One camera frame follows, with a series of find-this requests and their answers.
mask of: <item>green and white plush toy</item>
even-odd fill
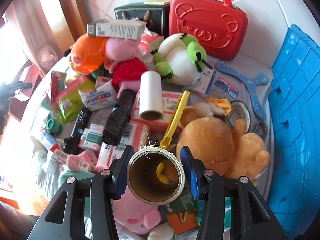
[[[169,36],[151,54],[161,80],[180,86],[192,84],[202,75],[205,66],[212,69],[204,48],[194,36],[186,33]]]

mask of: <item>lint roller refill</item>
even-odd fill
[[[140,118],[156,121],[163,117],[161,77],[155,71],[142,74],[140,82]]]
[[[159,147],[143,147],[128,163],[127,185],[144,203],[165,205],[181,194],[184,183],[181,163],[172,153]]]

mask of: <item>red plush toy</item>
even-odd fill
[[[138,58],[118,63],[112,78],[112,86],[118,92],[118,98],[125,89],[137,92],[140,89],[141,75],[146,71],[147,67]]]

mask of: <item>white paper roll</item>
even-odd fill
[[[141,76],[140,118],[147,121],[163,117],[161,77],[155,71],[147,71]]]

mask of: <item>yellow cloth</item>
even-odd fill
[[[227,116],[231,111],[231,104],[228,99],[209,98],[208,102],[212,102],[217,108],[223,109],[225,111],[224,116]]]

